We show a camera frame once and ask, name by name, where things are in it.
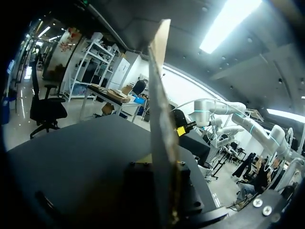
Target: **screw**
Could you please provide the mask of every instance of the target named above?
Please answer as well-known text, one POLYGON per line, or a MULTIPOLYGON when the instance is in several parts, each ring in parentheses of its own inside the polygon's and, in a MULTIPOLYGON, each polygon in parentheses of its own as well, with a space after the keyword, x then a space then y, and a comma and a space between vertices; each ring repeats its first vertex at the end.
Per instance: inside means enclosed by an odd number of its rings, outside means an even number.
POLYGON ((256 198, 253 200, 253 206, 259 208, 263 205, 263 201, 260 198, 256 198))
POLYGON ((264 216, 269 216, 271 214, 271 212, 272 212, 271 206, 264 207, 264 209, 263 209, 263 215, 264 216))

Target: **metal shelving unit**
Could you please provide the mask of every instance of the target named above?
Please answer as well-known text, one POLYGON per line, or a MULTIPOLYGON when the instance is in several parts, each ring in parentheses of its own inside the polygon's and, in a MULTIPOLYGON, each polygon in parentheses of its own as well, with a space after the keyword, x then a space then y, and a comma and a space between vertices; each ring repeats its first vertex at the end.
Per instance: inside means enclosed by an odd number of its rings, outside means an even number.
MULTIPOLYGON (((104 72, 100 77, 99 83, 98 85, 100 86, 101 83, 103 82, 105 75, 107 72, 110 72, 111 74, 113 73, 112 71, 109 70, 109 66, 111 64, 111 62, 113 61, 113 58, 115 56, 115 53, 118 52, 118 50, 113 50, 113 53, 111 53, 110 51, 108 51, 107 49, 105 49, 97 39, 95 40, 88 40, 86 39, 84 41, 84 44, 88 44, 89 46, 85 49, 85 51, 82 52, 83 57, 81 59, 81 62, 78 66, 78 68, 76 69, 76 74, 74 76, 69 76, 69 90, 68 91, 64 91, 64 95, 68 98, 68 102, 70 102, 70 100, 72 98, 84 98, 85 95, 73 95, 73 89, 75 87, 76 84, 83 84, 83 85, 91 85, 91 83, 87 83, 87 82, 81 82, 77 79, 81 67, 83 65, 83 63, 87 62, 86 66, 84 67, 85 69, 87 69, 90 59, 96 59, 98 60, 98 62, 100 62, 98 64, 98 67, 96 68, 94 75, 99 72, 99 70, 101 69, 101 67, 105 67, 103 68, 104 72)), ((95 98, 94 95, 89 95, 88 98, 95 98)))

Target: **yellow label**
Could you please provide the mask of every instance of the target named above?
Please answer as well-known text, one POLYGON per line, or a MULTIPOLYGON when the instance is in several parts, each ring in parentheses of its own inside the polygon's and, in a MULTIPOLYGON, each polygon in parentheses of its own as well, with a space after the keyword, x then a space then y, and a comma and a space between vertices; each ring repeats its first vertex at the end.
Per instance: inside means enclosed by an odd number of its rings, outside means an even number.
POLYGON ((185 134, 185 129, 183 126, 179 127, 177 129, 177 133, 178 133, 178 136, 180 137, 181 135, 184 135, 185 134))

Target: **ceiling light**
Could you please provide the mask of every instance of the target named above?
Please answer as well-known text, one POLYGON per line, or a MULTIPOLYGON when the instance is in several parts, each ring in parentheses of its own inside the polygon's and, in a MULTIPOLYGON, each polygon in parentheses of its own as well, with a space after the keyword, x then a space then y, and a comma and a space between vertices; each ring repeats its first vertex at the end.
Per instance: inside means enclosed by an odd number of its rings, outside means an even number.
POLYGON ((39 35, 38 38, 40 38, 46 31, 48 31, 50 29, 50 26, 48 26, 47 28, 45 28, 39 35))
POLYGON ((277 115, 285 118, 290 118, 296 121, 299 121, 301 123, 305 123, 305 117, 298 115, 298 114, 293 114, 285 111, 278 111, 278 110, 272 110, 272 109, 267 109, 268 113, 271 115, 277 115))
POLYGON ((52 37, 49 39, 49 41, 53 41, 54 39, 56 39, 57 37, 52 37))
POLYGON ((199 48, 211 54, 261 2, 262 0, 227 0, 199 48))

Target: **table surface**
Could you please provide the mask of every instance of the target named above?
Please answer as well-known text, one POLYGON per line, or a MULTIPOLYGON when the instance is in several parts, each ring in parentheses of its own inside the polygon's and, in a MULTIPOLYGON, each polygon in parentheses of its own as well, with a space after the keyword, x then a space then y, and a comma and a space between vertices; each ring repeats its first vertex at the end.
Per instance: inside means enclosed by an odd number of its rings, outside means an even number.
MULTIPOLYGON (((113 188, 109 182, 121 184, 129 162, 150 154, 150 148, 150 132, 109 115, 53 131, 8 154, 25 199, 43 219, 50 220, 34 198, 35 192, 42 191, 63 214, 83 217, 84 211, 96 208, 94 203, 107 209, 116 198, 115 191, 109 193, 113 188)), ((191 170, 204 211, 216 209, 193 155, 182 147, 179 152, 191 170)))
POLYGON ((135 102, 122 103, 122 102, 120 102, 120 101, 118 101, 118 100, 116 100, 116 99, 114 99, 114 98, 108 96, 108 95, 107 95, 107 91, 102 92, 102 91, 100 91, 99 88, 97 88, 97 87, 95 87, 95 86, 92 86, 92 85, 88 85, 88 89, 90 89, 91 91, 93 91, 93 92, 95 92, 96 94, 100 95, 101 97, 104 97, 104 98, 106 98, 106 99, 109 99, 110 101, 112 101, 112 102, 114 102, 114 103, 116 103, 117 105, 120 105, 120 106, 122 106, 122 105, 124 106, 124 104, 139 105, 139 103, 135 103, 135 102))

